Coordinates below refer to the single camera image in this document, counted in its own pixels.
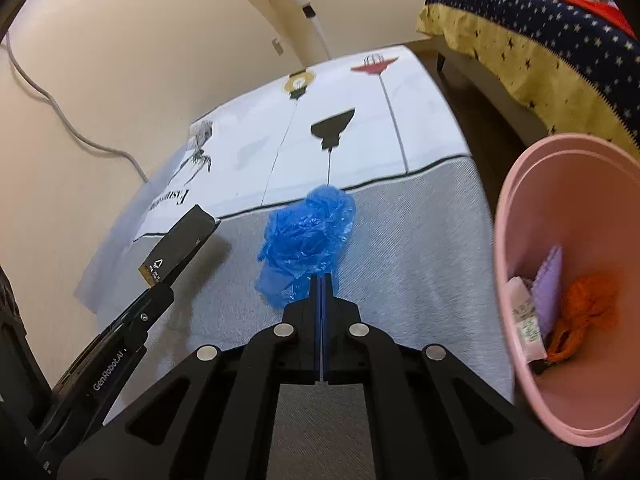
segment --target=purple cloth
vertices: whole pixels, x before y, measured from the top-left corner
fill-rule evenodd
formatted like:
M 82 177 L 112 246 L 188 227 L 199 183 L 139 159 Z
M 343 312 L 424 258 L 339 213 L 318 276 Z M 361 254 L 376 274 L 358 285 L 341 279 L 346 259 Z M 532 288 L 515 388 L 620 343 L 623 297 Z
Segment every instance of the purple cloth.
M 546 337 L 554 328 L 558 319 L 560 304 L 560 275 L 562 274 L 562 247 L 551 247 L 546 260 L 536 274 L 531 288 L 533 303 L 542 337 Z

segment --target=beige wall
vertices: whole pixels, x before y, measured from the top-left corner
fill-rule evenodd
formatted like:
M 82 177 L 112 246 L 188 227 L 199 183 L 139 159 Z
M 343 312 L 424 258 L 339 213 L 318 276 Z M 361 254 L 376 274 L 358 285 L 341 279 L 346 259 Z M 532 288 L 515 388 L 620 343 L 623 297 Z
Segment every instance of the beige wall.
M 417 39 L 422 1 L 313 3 L 339 56 Z M 248 0 L 29 0 L 12 45 L 79 130 L 130 151 L 152 173 L 191 120 L 300 67 L 289 44 L 277 56 L 278 33 L 264 13 Z M 280 19 L 302 57 L 319 55 L 310 30 L 297 26 L 298 10 Z M 0 95 L 0 262 L 34 353 L 55 381 L 95 333 L 73 290 L 140 180 L 128 162 L 79 148 L 20 84 L 4 50 Z

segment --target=pink trash can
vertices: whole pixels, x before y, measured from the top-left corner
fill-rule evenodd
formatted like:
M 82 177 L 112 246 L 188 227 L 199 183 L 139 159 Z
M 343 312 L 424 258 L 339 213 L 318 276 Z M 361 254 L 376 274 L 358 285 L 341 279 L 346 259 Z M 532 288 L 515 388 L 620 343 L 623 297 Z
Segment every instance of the pink trash can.
M 620 279 L 620 322 L 588 329 L 568 361 L 529 370 L 505 284 L 535 277 L 562 245 L 562 290 L 578 276 Z M 597 446 L 625 431 L 640 400 L 640 165 L 610 142 L 579 134 L 540 140 L 516 161 L 498 200 L 495 279 L 500 318 L 516 378 L 555 436 Z

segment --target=power cord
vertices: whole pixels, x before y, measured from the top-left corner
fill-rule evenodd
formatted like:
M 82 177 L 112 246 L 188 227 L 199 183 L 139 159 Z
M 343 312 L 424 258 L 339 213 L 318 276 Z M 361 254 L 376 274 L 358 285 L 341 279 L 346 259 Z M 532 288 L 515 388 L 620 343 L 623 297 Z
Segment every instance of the power cord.
M 5 35 L 5 38 L 6 38 L 6 50 L 7 50 L 8 54 L 9 54 L 9 59 L 11 60 L 11 63 L 14 64 L 15 69 L 20 73 L 22 78 L 27 83 L 29 83 L 29 85 L 36 92 L 38 92 L 39 94 L 42 94 L 44 97 L 46 97 L 46 99 L 49 101 L 49 104 L 56 111 L 56 114 L 58 115 L 60 120 L 66 126 L 66 129 L 69 130 L 69 132 L 76 139 L 78 139 L 80 142 L 84 142 L 87 146 L 91 146 L 92 148 L 95 148 L 96 150 L 100 150 L 101 152 L 107 152 L 107 153 L 111 153 L 113 155 L 123 156 L 124 158 L 126 158 L 131 164 L 133 164 L 133 167 L 136 168 L 136 171 L 138 172 L 140 178 L 142 178 L 142 180 L 145 183 L 147 183 L 149 181 L 149 179 L 146 177 L 145 172 L 142 171 L 142 168 L 140 168 L 140 165 L 138 164 L 137 160 L 133 157 L 133 155 L 131 155 L 130 153 L 127 153 L 127 152 L 123 152 L 122 150 L 118 150 L 116 148 L 110 148 L 109 146 L 103 146 L 102 144 L 98 144 L 97 142 L 93 142 L 92 140 L 87 139 L 84 135 L 82 135 L 80 132 L 78 132 L 78 130 L 76 130 L 73 127 L 73 125 L 69 122 L 69 119 L 66 118 L 66 115 L 63 113 L 62 109 L 60 108 L 60 106 L 58 105 L 56 100 L 53 98 L 53 95 L 51 95 L 44 88 L 42 88 L 41 86 L 36 84 L 36 82 L 27 75 L 27 73 L 22 69 L 20 64 L 17 62 L 17 60 L 15 59 L 15 56 L 14 56 L 14 52 L 11 50 L 11 41 L 9 40 L 9 32 L 7 32 L 7 34 Z

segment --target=dark wooden floor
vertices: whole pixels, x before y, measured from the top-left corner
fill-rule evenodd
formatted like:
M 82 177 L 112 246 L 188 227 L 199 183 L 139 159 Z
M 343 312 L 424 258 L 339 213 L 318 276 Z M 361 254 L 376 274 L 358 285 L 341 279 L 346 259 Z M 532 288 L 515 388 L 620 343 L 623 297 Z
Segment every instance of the dark wooden floor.
M 438 73 L 435 52 L 423 52 L 418 57 L 440 87 L 465 134 L 489 207 L 495 214 L 502 183 L 525 146 L 498 110 L 451 63 L 445 62 Z

